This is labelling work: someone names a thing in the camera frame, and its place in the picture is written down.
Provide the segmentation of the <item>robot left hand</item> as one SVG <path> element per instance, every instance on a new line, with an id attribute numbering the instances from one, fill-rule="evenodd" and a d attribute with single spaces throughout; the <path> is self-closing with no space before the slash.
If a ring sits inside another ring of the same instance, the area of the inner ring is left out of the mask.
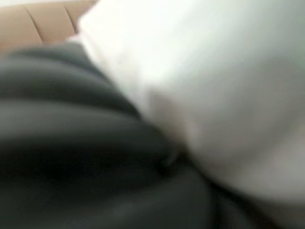
<path id="1" fill-rule="evenodd" d="M 3 229 L 275 229 L 202 176 L 81 46 L 0 58 Z"/>

